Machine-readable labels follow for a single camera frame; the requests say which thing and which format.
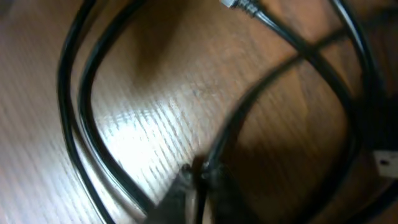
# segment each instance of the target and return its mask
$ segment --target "plug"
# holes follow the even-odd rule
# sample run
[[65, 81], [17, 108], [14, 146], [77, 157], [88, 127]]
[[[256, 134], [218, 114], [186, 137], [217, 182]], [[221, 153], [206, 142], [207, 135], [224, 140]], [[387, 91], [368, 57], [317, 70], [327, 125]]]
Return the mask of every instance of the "plug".
[[239, 0], [221, 0], [221, 3], [223, 3], [228, 8], [234, 8], [238, 5]]
[[221, 3], [228, 8], [240, 8], [250, 16], [254, 16], [258, 11], [262, 10], [258, 0], [221, 0]]

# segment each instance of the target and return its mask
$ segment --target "wood grain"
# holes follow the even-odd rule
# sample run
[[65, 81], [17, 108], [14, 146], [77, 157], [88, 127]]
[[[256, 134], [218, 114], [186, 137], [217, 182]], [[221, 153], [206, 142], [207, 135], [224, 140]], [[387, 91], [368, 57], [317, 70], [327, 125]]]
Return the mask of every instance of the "wood grain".
[[[97, 8], [73, 68], [73, 96], [95, 41], [128, 2], [103, 2]], [[362, 16], [390, 3], [350, 2]], [[327, 1], [264, 3], [311, 42], [340, 26]], [[80, 4], [18, 0], [0, 20], [0, 223], [100, 222], [68, 159], [56, 101], [58, 57]], [[207, 151], [250, 84], [294, 53], [271, 30], [217, 0], [149, 1], [98, 72], [93, 106], [101, 135], [158, 202], [179, 167]], [[323, 54], [359, 96], [361, 70], [350, 42], [338, 42]], [[286, 223], [338, 156], [346, 132], [338, 99], [304, 62], [258, 99], [227, 163], [261, 218]], [[131, 210], [108, 193], [109, 183], [90, 174], [117, 222], [133, 222]], [[315, 223], [341, 223], [386, 184], [364, 152]], [[391, 207], [373, 223], [398, 222], [397, 209]]]

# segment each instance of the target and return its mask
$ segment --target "cable connector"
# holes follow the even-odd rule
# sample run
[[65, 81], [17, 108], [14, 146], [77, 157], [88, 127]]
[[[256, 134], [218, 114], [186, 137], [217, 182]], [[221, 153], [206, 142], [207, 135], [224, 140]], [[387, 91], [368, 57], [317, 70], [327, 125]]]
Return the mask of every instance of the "cable connector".
[[380, 176], [398, 179], [397, 151], [375, 150], [373, 156]]
[[148, 213], [144, 224], [196, 223], [197, 191], [192, 168], [185, 164], [158, 206]]
[[261, 10], [261, 4], [258, 0], [221, 0], [228, 8], [240, 8], [250, 16], [254, 16], [256, 12]]

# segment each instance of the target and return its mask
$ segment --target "black wire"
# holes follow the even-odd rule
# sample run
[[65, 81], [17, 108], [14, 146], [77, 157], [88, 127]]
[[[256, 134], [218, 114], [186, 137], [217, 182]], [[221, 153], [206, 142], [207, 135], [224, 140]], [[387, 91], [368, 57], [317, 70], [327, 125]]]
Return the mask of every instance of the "black wire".
[[[396, 16], [396, 14], [397, 14], [396, 9], [386, 9], [375, 19], [372, 19], [372, 21], [377, 24], [385, 22], [388, 21], [391, 17]], [[300, 47], [299, 49], [300, 55], [292, 57], [290, 60], [286, 61], [282, 65], [273, 69], [271, 72], [267, 73], [265, 78], [259, 80], [241, 98], [241, 100], [238, 103], [238, 106], [234, 110], [234, 113], [232, 113], [232, 115], [226, 120], [224, 126], [220, 129], [216, 140], [213, 142], [209, 156], [203, 166], [204, 178], [206, 178], [207, 172], [216, 167], [224, 149], [230, 148], [230, 146], [232, 146], [236, 141], [245, 117], [247, 116], [249, 110], [251, 109], [252, 105], [254, 104], [258, 96], [261, 94], [261, 92], [267, 86], [269, 86], [281, 73], [288, 70], [295, 63], [303, 60], [304, 57], [309, 58], [309, 57], [314, 57], [314, 55], [315, 57], [317, 57], [316, 54], [320, 48], [340, 38], [344, 33], [343, 30], [339, 30], [333, 33], [331, 36], [321, 40], [313, 47], [309, 47], [309, 45], [305, 43], [304, 40], [294, 35], [294, 33], [290, 29], [288, 29], [285, 25], [283, 25], [281, 22], [279, 22], [276, 18], [272, 17], [271, 15], [265, 14], [264, 12], [258, 12], [257, 15], [255, 16], [257, 16], [261, 21], [265, 22], [266, 25], [270, 25], [272, 29], [278, 32], [282, 37], [285, 37], [291, 44], [298, 45], [297, 47]], [[367, 26], [374, 26], [374, 24], [370, 22], [369, 24], [367, 24]], [[330, 76], [329, 73], [321, 73], [321, 75]], [[326, 80], [329, 80], [329, 84], [331, 85], [332, 89], [339, 90], [343, 88], [344, 87], [343, 83], [339, 81], [339, 79], [333, 79], [333, 77], [336, 76], [332, 75], [332, 77], [324, 77], [324, 78]], [[348, 96], [345, 93], [344, 89], [341, 92], [343, 93], [342, 99], [346, 102], [346, 105], [348, 105], [346, 108], [350, 109], [351, 100], [348, 99]], [[354, 114], [351, 111], [348, 112], [351, 115], [350, 121], [353, 122]], [[325, 206], [328, 204], [328, 202], [331, 200], [331, 198], [338, 190], [338, 187], [344, 181], [349, 171], [349, 168], [351, 167], [352, 161], [356, 157], [358, 151], [361, 149], [360, 144], [356, 142], [357, 140], [355, 140], [355, 138], [352, 138], [352, 135], [350, 137], [351, 137], [350, 138], [351, 144], [348, 144], [347, 149], [342, 152], [340, 161], [337, 162], [334, 169], [332, 169], [330, 173], [326, 176], [325, 180], [323, 181], [323, 183], [319, 188], [320, 190], [317, 192], [317, 194], [314, 195], [311, 204], [308, 205], [308, 207], [295, 219], [294, 223], [309, 222], [315, 215], [317, 215], [323, 208], [325, 208]]]
[[374, 103], [380, 100], [380, 96], [384, 96], [384, 84], [379, 77], [376, 61], [363, 28], [344, 0], [330, 0], [330, 2], [344, 26], [349, 30], [348, 35], [353, 41], [354, 49], [364, 73], [363, 86], [366, 101]]
[[155, 205], [153, 201], [137, 186], [128, 173], [118, 164], [112, 154], [106, 148], [96, 127], [91, 106], [91, 91], [96, 72], [104, 56], [112, 46], [131, 15], [136, 12], [146, 1], [135, 0], [129, 3], [112, 20], [102, 36], [94, 46], [81, 78], [78, 94], [78, 110], [84, 133], [87, 136], [93, 150], [100, 159], [100, 163], [109, 171], [130, 199], [134, 200], [144, 213], [152, 210]]
[[[119, 32], [122, 30], [124, 24], [127, 22], [127, 19], [130, 15], [138, 9], [138, 7], [144, 2], [144, 0], [134, 1], [125, 7], [116, 18], [112, 21], [112, 23], [108, 26], [104, 34], [101, 36], [99, 41], [96, 44], [96, 47], [93, 49], [89, 60], [87, 61], [86, 68], [83, 74], [83, 79], [81, 81], [81, 88], [79, 92], [79, 112], [81, 114], [81, 123], [85, 129], [85, 134], [88, 136], [90, 143], [93, 145], [94, 150], [96, 151], [98, 157], [102, 160], [103, 165], [109, 170], [109, 172], [114, 176], [114, 178], [122, 185], [124, 190], [129, 194], [132, 199], [136, 199], [136, 202], [141, 206], [142, 209], [148, 211], [153, 208], [153, 203], [146, 197], [146, 195], [138, 188], [138, 186], [129, 178], [126, 172], [119, 166], [119, 164], [113, 159], [109, 151], [104, 146], [98, 130], [95, 125], [94, 118], [92, 117], [92, 107], [91, 107], [91, 89], [92, 84], [95, 78], [96, 71], [110, 48], [111, 44], [118, 36]], [[96, 190], [91, 183], [90, 178], [84, 170], [83, 164], [79, 158], [75, 143], [73, 141], [72, 134], [72, 126], [71, 118], [73, 117], [70, 114], [70, 107], [72, 106], [72, 101], [70, 100], [70, 72], [73, 65], [73, 60], [75, 58], [75, 52], [73, 49], [77, 46], [78, 34], [81, 31], [81, 28], [84, 24], [84, 21], [93, 7], [95, 1], [85, 1], [76, 15], [76, 19], [70, 29], [70, 33], [65, 41], [65, 45], [63, 48], [60, 68], [58, 71], [58, 103], [60, 107], [60, 116], [62, 120], [63, 132], [65, 135], [65, 141], [67, 144], [68, 153], [70, 155], [71, 160], [76, 165], [80, 175], [82, 176], [83, 182], [86, 185], [91, 198], [96, 204], [98, 211], [100, 212], [103, 220], [106, 223], [114, 223], [109, 213], [106, 211], [105, 206], [103, 205], [100, 197], [96, 193]], [[389, 16], [395, 16], [396, 11], [389, 12], [388, 15], [383, 14], [381, 17], [378, 17], [381, 21], [385, 21], [389, 19]], [[303, 39], [294, 35], [294, 33], [290, 33], [288, 29], [283, 29], [283, 24], [279, 23], [274, 18], [269, 17], [269, 15], [264, 14], [263, 12], [258, 12], [256, 15], [259, 19], [263, 20], [263, 22], [269, 24], [273, 29], [277, 32], [281, 32], [282, 36], [285, 37], [291, 44], [295, 45], [298, 48], [300, 55], [292, 57], [289, 61], [283, 63], [277, 68], [273, 69], [263, 80], [259, 81], [256, 85], [254, 85], [246, 94], [243, 96], [240, 101], [239, 106], [234, 110], [234, 113], [228, 118], [228, 122], [224, 125], [223, 131], [220, 132], [218, 137], [216, 138], [215, 143], [213, 144], [212, 150], [210, 152], [209, 158], [207, 162], [204, 164], [204, 168], [212, 167], [212, 164], [215, 164], [220, 157], [222, 150], [228, 144], [228, 142], [233, 142], [236, 140], [236, 137], [239, 133], [243, 121], [248, 114], [251, 106], [255, 102], [256, 98], [259, 94], [272, 83], [282, 72], [289, 69], [292, 65], [299, 62], [303, 58], [306, 58], [310, 62], [313, 63], [314, 67], [323, 75], [324, 79], [331, 85], [332, 89], [339, 96], [339, 99], [342, 101], [343, 107], [346, 109], [349, 117], [351, 114], [351, 100], [349, 98], [349, 94], [346, 91], [344, 84], [338, 79], [338, 76], [335, 74], [336, 72], [332, 69], [331, 66], [317, 53], [317, 50], [321, 47], [330, 44], [332, 41], [340, 38], [343, 35], [343, 31], [340, 30], [335, 32], [331, 36], [322, 40], [318, 44], [314, 46], [309, 46]], [[354, 152], [357, 149], [350, 149], [349, 152]], [[341, 170], [348, 170], [348, 167], [344, 167]], [[340, 173], [335, 177], [340, 180]], [[334, 191], [334, 188], [327, 189], [327, 193]], [[371, 211], [376, 212], [376, 209], [373, 209], [372, 206], [379, 205], [382, 203], [383, 205], [387, 205], [387, 201], [391, 195], [397, 195], [397, 187], [396, 185], [392, 185], [388, 190], [383, 194], [379, 199], [375, 201], [370, 208]], [[308, 214], [317, 213], [318, 210], [314, 210], [313, 208], [307, 210], [310, 211]]]
[[93, 203], [95, 204], [96, 209], [100, 214], [100, 217], [106, 223], [114, 223], [111, 215], [108, 213], [93, 183], [91, 182], [83, 166], [83, 163], [81, 162], [79, 153], [77, 151], [73, 139], [72, 121], [71, 121], [71, 118], [73, 116], [70, 113], [71, 112], [70, 107], [72, 105], [72, 101], [70, 98], [70, 75], [72, 71], [73, 62], [76, 56], [76, 49], [80, 45], [80, 43], [78, 43], [78, 38], [91, 9], [95, 5], [95, 2], [96, 1], [94, 0], [83, 2], [75, 17], [75, 20], [72, 23], [67, 38], [65, 39], [62, 53], [60, 56], [60, 64], [58, 67], [57, 95], [58, 95], [58, 106], [60, 110], [62, 131], [65, 137], [69, 158], [72, 161], [73, 165], [76, 167], [78, 173], [80, 174], [80, 177]]
[[366, 208], [349, 218], [345, 224], [362, 224], [376, 218], [394, 202], [398, 200], [398, 181], [394, 181], [391, 186], [384, 191], [378, 198]]
[[[339, 161], [337, 161], [331, 171], [329, 171], [328, 175], [326, 175], [324, 181], [319, 187], [319, 190], [313, 195], [313, 200], [294, 221], [294, 223], [307, 223], [316, 214], [318, 214], [319, 211], [323, 210], [326, 205], [328, 205], [328, 202], [344, 182], [354, 159], [361, 150], [361, 145], [359, 144], [360, 134], [357, 129], [355, 122], [356, 119], [353, 113], [353, 101], [351, 100], [350, 93], [348, 92], [344, 82], [339, 79], [337, 72], [319, 54], [319, 52], [313, 50], [313, 47], [310, 44], [266, 11], [258, 10], [254, 13], [254, 17], [258, 18], [262, 23], [283, 37], [288, 43], [296, 48], [300, 55], [303, 55], [303, 57], [315, 67], [315, 69], [330, 85], [331, 89], [336, 93], [350, 121], [351, 131], [349, 133], [349, 140], [346, 142], [345, 149], [341, 152]], [[214, 145], [214, 149], [217, 150], [214, 150], [210, 156], [210, 160], [206, 164], [206, 169], [212, 169], [212, 167], [215, 166], [213, 163], [215, 163], [215, 161], [217, 161], [221, 156], [221, 151], [225, 147], [227, 139], [228, 138], [221, 138], [222, 141], [216, 142], [217, 145]]]

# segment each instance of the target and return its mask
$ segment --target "power cord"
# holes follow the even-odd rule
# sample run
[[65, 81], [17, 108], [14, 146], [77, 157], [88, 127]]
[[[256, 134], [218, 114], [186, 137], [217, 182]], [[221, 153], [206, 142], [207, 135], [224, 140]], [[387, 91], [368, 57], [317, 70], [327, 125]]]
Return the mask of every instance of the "power cord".
[[354, 13], [350, 10], [347, 3], [342, 0], [331, 0], [331, 5], [338, 14], [341, 22], [349, 30], [359, 63], [363, 69], [363, 87], [365, 98], [369, 103], [376, 103], [385, 97], [383, 80], [379, 76], [376, 60], [373, 57], [368, 40], [364, 34], [362, 26], [355, 19]]
[[[93, 184], [91, 183], [88, 174], [86, 173], [84, 166], [79, 157], [76, 145], [74, 143], [72, 124], [76, 121], [73, 120], [74, 114], [72, 110], [72, 101], [70, 98], [70, 75], [72, 70], [73, 61], [75, 59], [75, 50], [79, 46], [78, 36], [81, 32], [83, 24], [95, 4], [95, 0], [84, 1], [80, 8], [76, 18], [71, 26], [68, 37], [65, 40], [63, 51], [60, 58], [60, 65], [58, 69], [58, 104], [60, 108], [60, 117], [62, 122], [63, 133], [65, 136], [65, 142], [67, 144], [68, 154], [71, 161], [74, 163], [80, 177], [86, 186], [86, 189], [96, 205], [99, 214], [103, 218], [105, 223], [114, 223], [110, 214], [106, 210], [103, 202], [101, 201], [98, 193], [96, 192]], [[112, 23], [105, 30], [104, 34], [99, 38], [95, 45], [91, 55], [86, 63], [86, 67], [83, 73], [83, 78], [80, 83], [80, 91], [78, 94], [78, 111], [80, 114], [80, 121], [83, 127], [85, 136], [88, 139], [91, 147], [95, 151], [95, 154], [99, 160], [99, 163], [103, 165], [106, 171], [108, 171], [113, 179], [121, 186], [125, 193], [135, 201], [144, 213], [154, 208], [154, 203], [145, 195], [145, 193], [137, 186], [137, 184], [128, 176], [120, 165], [115, 161], [109, 151], [106, 149], [103, 141], [100, 138], [98, 129], [93, 119], [93, 112], [91, 107], [91, 89], [95, 79], [96, 71], [106, 55], [111, 44], [114, 42], [118, 34], [122, 31], [124, 25], [126, 25], [128, 18], [139, 7], [145, 2], [145, 0], [135, 0], [128, 4], [116, 17]], [[282, 65], [273, 69], [263, 79], [259, 80], [249, 91], [241, 98], [238, 106], [233, 110], [231, 116], [226, 120], [223, 128], [214, 141], [209, 156], [206, 162], [203, 164], [203, 178], [206, 178], [206, 174], [211, 172], [212, 168], [216, 167], [219, 162], [224, 149], [227, 146], [234, 144], [236, 137], [239, 134], [241, 126], [245, 117], [247, 116], [251, 106], [261, 94], [261, 92], [269, 86], [273, 80], [275, 80], [281, 73], [286, 71], [289, 67], [293, 66], [302, 59], [307, 59], [331, 86], [332, 90], [337, 94], [338, 98], [343, 105], [343, 108], [348, 115], [351, 124], [351, 133], [349, 135], [349, 141], [347, 143], [346, 150], [343, 151], [340, 160], [336, 163], [334, 169], [331, 170], [328, 178], [323, 181], [320, 186], [320, 190], [315, 194], [314, 201], [304, 210], [304, 212], [294, 221], [294, 223], [308, 223], [315, 215], [317, 215], [328, 202], [332, 199], [336, 191], [338, 190], [341, 183], [344, 181], [346, 174], [349, 172], [349, 168], [353, 159], [356, 157], [358, 151], [361, 149], [361, 141], [363, 138], [363, 132], [358, 127], [358, 119], [356, 117], [357, 108], [354, 106], [345, 84], [339, 79], [338, 74], [334, 71], [333, 67], [318, 53], [318, 50], [336, 39], [341, 38], [345, 33], [344, 30], [339, 30], [333, 33], [331, 36], [321, 40], [315, 45], [310, 45], [303, 40], [299, 35], [289, 29], [285, 24], [281, 23], [272, 14], [266, 12], [256, 1], [250, 0], [223, 0], [225, 5], [229, 7], [240, 7], [248, 12], [250, 15], [256, 17], [266, 26], [280, 34], [287, 42], [293, 45], [299, 52], [298, 56], [292, 57]], [[347, 10], [344, 4], [339, 5], [340, 10]], [[398, 15], [397, 10], [389, 9], [385, 10], [375, 19], [373, 19], [368, 26], [375, 26], [377, 24], [389, 21], [392, 17]], [[344, 19], [351, 19], [352, 17], [342, 17]], [[355, 39], [359, 41], [356, 45], [360, 46], [358, 49], [362, 49], [360, 52], [363, 58], [363, 70], [364, 76], [370, 77], [369, 80], [377, 80], [374, 76], [376, 75], [376, 69], [373, 66], [373, 60], [371, 58], [370, 50], [366, 42], [362, 31], [358, 28], [359, 23], [347, 21], [347, 24], [354, 24], [349, 34], [353, 36], [353, 32], [357, 32]], [[376, 87], [380, 87], [380, 82], [364, 82], [372, 83]], [[381, 208], [388, 206], [393, 202], [392, 198], [396, 198], [398, 195], [398, 187], [394, 183], [391, 185], [389, 190], [379, 197], [379, 200], [375, 201], [369, 207], [366, 207], [363, 211], [359, 212], [359, 217], [354, 216], [351, 220], [355, 222], [350, 223], [363, 223], [366, 220], [376, 216], [382, 212]]]

